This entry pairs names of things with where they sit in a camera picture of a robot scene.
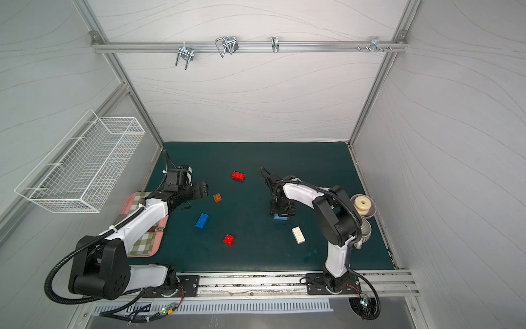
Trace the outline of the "light blue lego brick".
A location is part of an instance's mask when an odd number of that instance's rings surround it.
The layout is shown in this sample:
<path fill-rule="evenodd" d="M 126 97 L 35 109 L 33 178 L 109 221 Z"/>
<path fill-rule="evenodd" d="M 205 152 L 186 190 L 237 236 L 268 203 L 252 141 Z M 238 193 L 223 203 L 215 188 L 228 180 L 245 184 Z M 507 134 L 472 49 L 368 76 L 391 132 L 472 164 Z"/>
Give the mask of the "light blue lego brick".
<path fill-rule="evenodd" d="M 274 220 L 280 220 L 280 221 L 287 221 L 288 220 L 288 217 L 285 217 L 285 216 L 280 216 L 278 214 L 275 214 L 274 217 L 273 217 Z"/>

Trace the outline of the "orange lego brick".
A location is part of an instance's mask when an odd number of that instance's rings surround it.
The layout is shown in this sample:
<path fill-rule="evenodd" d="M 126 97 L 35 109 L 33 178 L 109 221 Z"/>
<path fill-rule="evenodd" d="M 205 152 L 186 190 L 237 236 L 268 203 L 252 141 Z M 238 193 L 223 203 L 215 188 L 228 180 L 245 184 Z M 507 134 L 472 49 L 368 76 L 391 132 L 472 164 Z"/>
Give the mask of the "orange lego brick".
<path fill-rule="evenodd" d="M 220 202 L 222 200 L 222 197 L 221 197 L 221 195 L 219 193 L 213 195 L 213 198 L 214 198 L 216 203 Z"/>

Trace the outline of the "dark blue lego brick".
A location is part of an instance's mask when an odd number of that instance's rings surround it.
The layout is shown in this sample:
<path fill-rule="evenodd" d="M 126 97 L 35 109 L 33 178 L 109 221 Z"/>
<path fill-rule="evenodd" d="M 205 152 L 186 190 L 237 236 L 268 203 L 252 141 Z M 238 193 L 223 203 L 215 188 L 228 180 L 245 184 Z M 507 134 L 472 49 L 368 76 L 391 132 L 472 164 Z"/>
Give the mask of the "dark blue lego brick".
<path fill-rule="evenodd" d="M 195 224 L 195 227 L 203 230 L 205 228 L 206 224 L 208 223 L 208 219 L 209 219 L 209 215 L 208 214 L 201 213 L 197 223 Z"/>

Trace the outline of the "white lego brick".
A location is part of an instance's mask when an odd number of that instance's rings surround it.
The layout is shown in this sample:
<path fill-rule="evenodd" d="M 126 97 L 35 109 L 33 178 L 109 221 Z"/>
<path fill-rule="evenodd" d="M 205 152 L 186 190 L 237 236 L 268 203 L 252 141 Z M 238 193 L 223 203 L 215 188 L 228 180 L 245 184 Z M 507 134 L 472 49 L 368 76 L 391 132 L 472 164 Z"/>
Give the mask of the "white lego brick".
<path fill-rule="evenodd" d="M 303 244 L 305 243 L 305 237 L 300 229 L 300 227 L 294 227 L 292 230 L 293 237 L 295 238 L 295 241 L 297 244 Z"/>

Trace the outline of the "red square lego brick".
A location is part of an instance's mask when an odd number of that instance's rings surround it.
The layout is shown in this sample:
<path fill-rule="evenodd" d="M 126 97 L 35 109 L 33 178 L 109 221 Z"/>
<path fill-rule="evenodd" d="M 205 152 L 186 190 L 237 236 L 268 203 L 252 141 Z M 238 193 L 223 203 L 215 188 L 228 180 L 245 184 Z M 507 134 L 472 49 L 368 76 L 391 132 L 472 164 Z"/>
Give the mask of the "red square lego brick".
<path fill-rule="evenodd" d="M 234 245 L 234 242 L 235 242 L 235 238 L 234 236 L 232 236 L 231 234 L 226 234 L 224 240 L 223 240 L 224 244 L 232 247 Z"/>

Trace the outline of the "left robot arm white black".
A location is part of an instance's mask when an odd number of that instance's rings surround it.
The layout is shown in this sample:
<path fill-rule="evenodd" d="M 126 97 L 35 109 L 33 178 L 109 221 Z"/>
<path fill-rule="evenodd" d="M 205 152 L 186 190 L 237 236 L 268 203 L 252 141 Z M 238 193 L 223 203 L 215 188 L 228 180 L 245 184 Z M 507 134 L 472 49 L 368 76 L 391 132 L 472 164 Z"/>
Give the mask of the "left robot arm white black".
<path fill-rule="evenodd" d="M 179 286 L 173 267 L 131 265 L 128 254 L 154 224 L 178 206 L 207 196 L 208 183 L 194 182 L 189 166 L 168 170 L 160 186 L 144 197 L 134 212 L 100 235 L 78 242 L 80 251 L 73 257 L 68 290 L 105 300 L 137 289 L 157 289 L 172 296 Z"/>

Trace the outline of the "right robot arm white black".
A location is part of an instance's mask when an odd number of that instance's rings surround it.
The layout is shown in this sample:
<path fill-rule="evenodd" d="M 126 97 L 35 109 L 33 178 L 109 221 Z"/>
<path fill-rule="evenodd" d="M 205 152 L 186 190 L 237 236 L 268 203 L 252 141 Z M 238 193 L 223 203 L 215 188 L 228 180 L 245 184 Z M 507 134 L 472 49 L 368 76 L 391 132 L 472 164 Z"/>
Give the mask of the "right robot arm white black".
<path fill-rule="evenodd" d="M 323 270 L 325 287 L 330 293 L 340 293 L 351 275 L 347 254 L 362 239 L 362 219 L 340 186 L 324 188 L 288 175 L 280 178 L 264 167 L 260 169 L 271 192 L 270 214 L 274 217 L 295 215 L 295 202 L 311 208 L 328 242 Z"/>

